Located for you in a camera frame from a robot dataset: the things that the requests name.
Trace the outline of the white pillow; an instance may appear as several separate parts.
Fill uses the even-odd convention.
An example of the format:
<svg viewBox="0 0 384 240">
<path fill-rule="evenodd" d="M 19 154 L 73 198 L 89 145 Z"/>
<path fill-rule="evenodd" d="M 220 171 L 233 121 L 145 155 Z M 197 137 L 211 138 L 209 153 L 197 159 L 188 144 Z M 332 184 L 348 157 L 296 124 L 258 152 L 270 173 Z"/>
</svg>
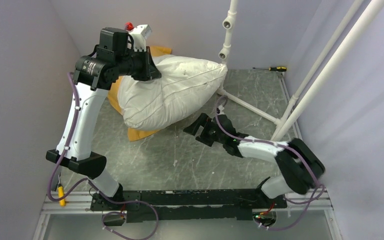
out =
<svg viewBox="0 0 384 240">
<path fill-rule="evenodd" d="M 164 129 L 200 108 L 216 93 L 228 67 L 206 59 L 163 55 L 154 57 L 161 78 L 133 80 L 130 99 L 124 107 L 127 127 L 143 131 Z"/>
</svg>

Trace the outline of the yellow pillowcase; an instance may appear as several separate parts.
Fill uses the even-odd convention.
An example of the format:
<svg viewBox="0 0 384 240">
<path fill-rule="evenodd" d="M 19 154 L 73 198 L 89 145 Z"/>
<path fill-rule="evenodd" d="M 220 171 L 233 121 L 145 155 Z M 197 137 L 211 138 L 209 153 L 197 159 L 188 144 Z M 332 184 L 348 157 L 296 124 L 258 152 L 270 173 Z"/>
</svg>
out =
<svg viewBox="0 0 384 240">
<path fill-rule="evenodd" d="M 155 45 L 150 47 L 150 54 L 152 57 L 170 55 L 171 53 L 172 49 L 169 47 Z M 130 79 L 130 76 L 120 76 L 118 80 L 111 85 L 108 92 L 107 98 L 110 105 L 121 115 L 124 114 L 127 103 L 132 102 L 131 99 L 138 99 L 138 97 L 134 97 L 133 93 L 131 93 L 134 86 L 133 82 L 134 81 Z M 159 130 L 145 131 L 129 127 L 127 129 L 127 137 L 130 142 L 134 142 L 149 137 L 157 132 L 159 132 Z"/>
</svg>

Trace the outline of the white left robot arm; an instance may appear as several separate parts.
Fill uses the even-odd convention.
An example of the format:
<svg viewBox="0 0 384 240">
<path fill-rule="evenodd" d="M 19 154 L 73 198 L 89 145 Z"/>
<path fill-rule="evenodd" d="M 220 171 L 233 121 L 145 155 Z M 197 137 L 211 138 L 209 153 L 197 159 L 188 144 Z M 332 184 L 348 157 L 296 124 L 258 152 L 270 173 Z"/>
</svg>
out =
<svg viewBox="0 0 384 240">
<path fill-rule="evenodd" d="M 92 152 L 93 134 L 103 102 L 120 76 L 140 82 L 161 78 L 146 44 L 151 33 L 147 24 L 100 31 L 92 53 L 80 57 L 68 73 L 73 96 L 67 123 L 56 148 L 45 155 L 57 167 L 85 176 L 111 210 L 123 205 L 123 187 L 107 171 L 106 157 Z"/>
</svg>

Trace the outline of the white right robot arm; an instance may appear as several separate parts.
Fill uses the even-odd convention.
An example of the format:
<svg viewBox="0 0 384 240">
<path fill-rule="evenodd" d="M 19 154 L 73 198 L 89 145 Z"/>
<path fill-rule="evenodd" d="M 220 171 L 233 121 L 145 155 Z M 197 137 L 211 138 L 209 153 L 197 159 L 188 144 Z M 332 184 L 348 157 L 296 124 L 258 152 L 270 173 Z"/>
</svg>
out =
<svg viewBox="0 0 384 240">
<path fill-rule="evenodd" d="M 236 131 L 225 114 L 214 118 L 202 113 L 183 132 L 209 147 L 215 142 L 239 158 L 255 158 L 277 164 L 280 175 L 269 177 L 257 187 L 256 203 L 269 207 L 275 198 L 288 193 L 304 195 L 317 186 L 326 168 L 310 148 L 299 138 L 290 141 L 269 141 Z"/>
</svg>

